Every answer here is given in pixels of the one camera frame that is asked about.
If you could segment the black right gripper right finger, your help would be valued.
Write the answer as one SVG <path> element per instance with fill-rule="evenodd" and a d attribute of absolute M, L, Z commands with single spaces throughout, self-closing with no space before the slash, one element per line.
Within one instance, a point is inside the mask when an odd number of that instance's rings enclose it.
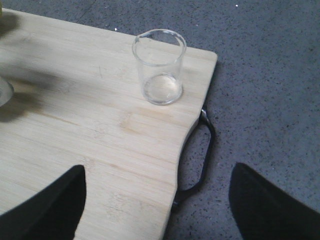
<path fill-rule="evenodd" d="M 248 165 L 234 166 L 229 204 L 245 240 L 318 240 L 320 214 L 265 179 Z"/>

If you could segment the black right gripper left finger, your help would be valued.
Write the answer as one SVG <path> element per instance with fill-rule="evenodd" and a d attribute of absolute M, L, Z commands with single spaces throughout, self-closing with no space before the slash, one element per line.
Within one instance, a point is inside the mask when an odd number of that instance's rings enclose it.
<path fill-rule="evenodd" d="M 87 196 L 83 165 L 75 165 L 36 195 L 0 216 L 2 240 L 72 240 Z"/>

